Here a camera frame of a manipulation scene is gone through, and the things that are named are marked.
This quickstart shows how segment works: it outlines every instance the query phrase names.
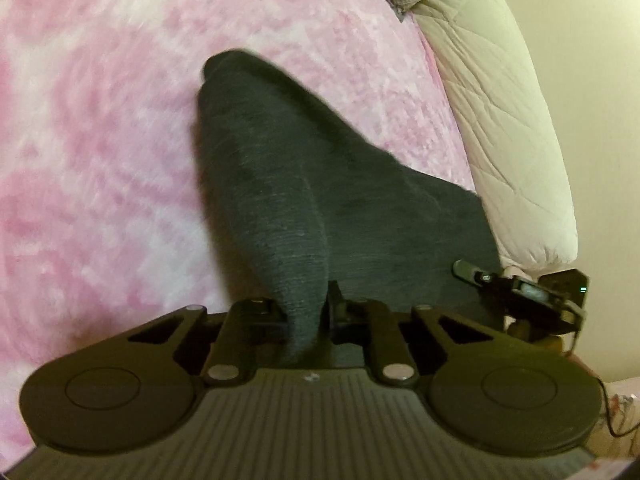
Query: beige wall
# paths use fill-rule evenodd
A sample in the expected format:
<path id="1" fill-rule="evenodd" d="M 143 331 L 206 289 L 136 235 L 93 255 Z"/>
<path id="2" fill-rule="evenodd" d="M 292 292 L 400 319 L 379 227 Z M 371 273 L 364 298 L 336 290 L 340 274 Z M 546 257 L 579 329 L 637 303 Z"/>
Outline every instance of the beige wall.
<path id="1" fill-rule="evenodd" d="M 640 376 L 640 0 L 507 0 L 567 166 L 577 267 L 591 277 L 577 353 Z"/>

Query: white fabric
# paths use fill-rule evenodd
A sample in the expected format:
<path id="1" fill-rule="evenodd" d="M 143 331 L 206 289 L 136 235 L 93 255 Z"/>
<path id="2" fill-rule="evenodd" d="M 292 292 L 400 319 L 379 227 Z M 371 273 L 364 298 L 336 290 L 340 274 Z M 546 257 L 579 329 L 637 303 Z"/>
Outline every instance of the white fabric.
<path id="1" fill-rule="evenodd" d="M 423 0 L 433 47 L 503 266 L 541 274 L 577 257 L 558 139 L 520 29 L 504 0 Z"/>

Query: metal screw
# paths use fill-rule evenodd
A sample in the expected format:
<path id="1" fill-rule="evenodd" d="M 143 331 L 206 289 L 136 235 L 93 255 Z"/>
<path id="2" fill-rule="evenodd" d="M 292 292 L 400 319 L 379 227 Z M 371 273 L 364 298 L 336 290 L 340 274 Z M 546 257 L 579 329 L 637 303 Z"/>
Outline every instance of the metal screw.
<path id="1" fill-rule="evenodd" d="M 230 381 L 240 375 L 240 370 L 233 365 L 214 365 L 207 370 L 207 375 L 216 381 Z"/>
<path id="2" fill-rule="evenodd" d="M 382 373 L 387 379 L 405 381 L 414 376 L 415 370 L 409 365 L 393 363 L 382 368 Z"/>

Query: pink fluffy rug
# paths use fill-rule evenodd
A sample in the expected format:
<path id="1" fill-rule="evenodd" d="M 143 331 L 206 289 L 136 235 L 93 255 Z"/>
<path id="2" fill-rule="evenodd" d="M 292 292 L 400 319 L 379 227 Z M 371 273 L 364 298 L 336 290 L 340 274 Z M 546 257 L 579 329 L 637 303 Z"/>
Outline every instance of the pink fluffy rug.
<path id="1" fill-rule="evenodd" d="M 254 291 L 207 233 L 191 151 L 200 69 L 232 47 L 472 188 L 433 54 L 385 0 L 0 0 L 0 470 L 32 446 L 18 391 L 37 366 Z"/>

